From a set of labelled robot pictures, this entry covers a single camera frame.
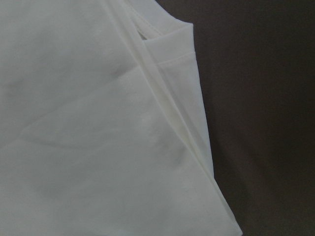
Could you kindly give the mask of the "cream long-sleeve cat shirt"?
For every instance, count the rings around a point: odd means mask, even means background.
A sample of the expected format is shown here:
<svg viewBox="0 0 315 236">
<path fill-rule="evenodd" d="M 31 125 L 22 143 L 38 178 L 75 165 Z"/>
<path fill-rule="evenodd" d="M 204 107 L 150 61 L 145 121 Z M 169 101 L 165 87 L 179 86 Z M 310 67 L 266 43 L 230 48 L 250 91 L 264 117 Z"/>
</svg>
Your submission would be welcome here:
<svg viewBox="0 0 315 236">
<path fill-rule="evenodd" d="M 154 0 L 0 3 L 3 236 L 240 236 L 193 24 Z"/>
</svg>

